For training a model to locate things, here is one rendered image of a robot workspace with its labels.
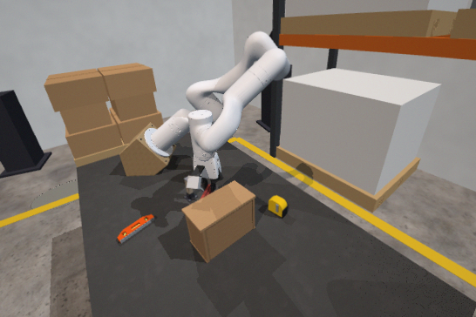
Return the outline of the tan wooden cabinet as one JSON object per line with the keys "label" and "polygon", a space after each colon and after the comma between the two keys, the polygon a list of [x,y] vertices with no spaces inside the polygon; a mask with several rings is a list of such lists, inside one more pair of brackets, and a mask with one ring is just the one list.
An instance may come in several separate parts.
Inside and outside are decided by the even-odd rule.
{"label": "tan wooden cabinet", "polygon": [[181,209],[190,242],[208,263],[242,236],[255,229],[255,195],[235,180]]}

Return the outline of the orange spirit level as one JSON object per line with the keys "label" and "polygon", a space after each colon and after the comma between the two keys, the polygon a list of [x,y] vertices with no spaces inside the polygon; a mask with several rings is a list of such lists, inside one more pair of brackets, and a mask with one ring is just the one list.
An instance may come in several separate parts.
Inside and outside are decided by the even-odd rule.
{"label": "orange spirit level", "polygon": [[138,219],[137,221],[132,223],[130,226],[128,226],[121,232],[121,234],[117,237],[119,242],[123,243],[124,241],[132,237],[135,233],[137,233],[138,231],[140,231],[141,229],[143,229],[144,227],[152,223],[154,220],[155,219],[153,215],[147,215],[145,217]]}

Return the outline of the yellow tape measure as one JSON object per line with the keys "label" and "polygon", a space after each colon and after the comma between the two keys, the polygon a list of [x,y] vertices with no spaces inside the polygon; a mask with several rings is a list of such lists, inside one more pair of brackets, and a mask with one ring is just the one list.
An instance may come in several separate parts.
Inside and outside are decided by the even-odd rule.
{"label": "yellow tape measure", "polygon": [[269,211],[283,219],[288,213],[286,201],[279,196],[273,196],[269,200]]}

